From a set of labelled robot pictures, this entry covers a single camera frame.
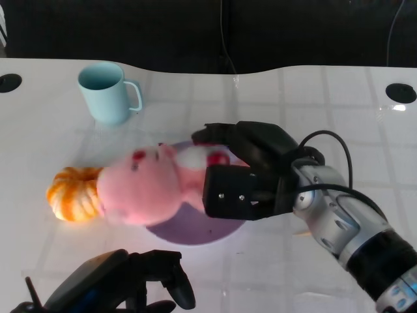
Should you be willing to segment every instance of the stuffed pig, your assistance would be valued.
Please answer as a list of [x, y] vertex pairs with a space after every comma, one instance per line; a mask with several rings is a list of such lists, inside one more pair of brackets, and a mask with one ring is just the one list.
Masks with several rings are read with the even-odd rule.
[[169, 220], [184, 202], [203, 214], [205, 172], [212, 164], [230, 164], [225, 147], [177, 150], [161, 144], [134, 151], [101, 171], [100, 214], [110, 222], [145, 226]]

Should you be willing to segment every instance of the white table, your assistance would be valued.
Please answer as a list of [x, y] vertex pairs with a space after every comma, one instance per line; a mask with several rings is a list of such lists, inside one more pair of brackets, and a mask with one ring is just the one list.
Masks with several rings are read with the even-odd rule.
[[[28, 299], [31, 276], [42, 302], [81, 263], [109, 250], [178, 250], [196, 298], [194, 312], [373, 312], [373, 303], [295, 216], [247, 223], [207, 246], [165, 243], [145, 229], [58, 221], [45, 199], [65, 166], [106, 165], [128, 150], [189, 138], [204, 123], [276, 123], [296, 140], [322, 128], [346, 139], [354, 187], [417, 243], [417, 103], [393, 110], [389, 83], [417, 89], [417, 69], [289, 67], [239, 76], [164, 74], [123, 65], [145, 108], [119, 128], [96, 125], [76, 81], [92, 61], [0, 59], [0, 75], [23, 77], [0, 94], [0, 311]], [[311, 141], [346, 175], [335, 140]], [[168, 299], [149, 284], [149, 301]]]

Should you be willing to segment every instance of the purple plate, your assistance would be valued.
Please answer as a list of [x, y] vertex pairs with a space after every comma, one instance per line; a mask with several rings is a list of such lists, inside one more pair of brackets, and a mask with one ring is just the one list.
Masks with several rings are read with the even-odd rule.
[[[185, 148], [190, 142], [175, 145]], [[244, 224], [243, 220], [222, 220], [211, 218], [184, 203], [178, 213], [161, 224], [147, 227], [157, 237], [180, 245], [204, 245], [220, 240], [237, 231]]]

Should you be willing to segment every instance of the plush pig ear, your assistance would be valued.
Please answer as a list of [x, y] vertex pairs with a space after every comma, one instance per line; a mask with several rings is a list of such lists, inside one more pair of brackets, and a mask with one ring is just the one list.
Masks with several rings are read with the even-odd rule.
[[198, 191], [198, 189], [190, 188], [186, 190], [183, 195], [183, 201], [187, 202], [198, 211], [205, 213], [205, 209], [203, 205], [203, 195], [201, 194], [200, 191]]
[[159, 144], [160, 149], [169, 157], [173, 158], [177, 155], [177, 150], [172, 145], [166, 145], [164, 143]]

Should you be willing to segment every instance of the orange pumpkin toy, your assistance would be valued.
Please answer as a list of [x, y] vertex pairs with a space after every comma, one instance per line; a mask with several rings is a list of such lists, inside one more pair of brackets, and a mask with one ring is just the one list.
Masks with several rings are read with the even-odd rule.
[[102, 168], [64, 168], [53, 179], [46, 199], [61, 220], [83, 222], [98, 216], [97, 178]]

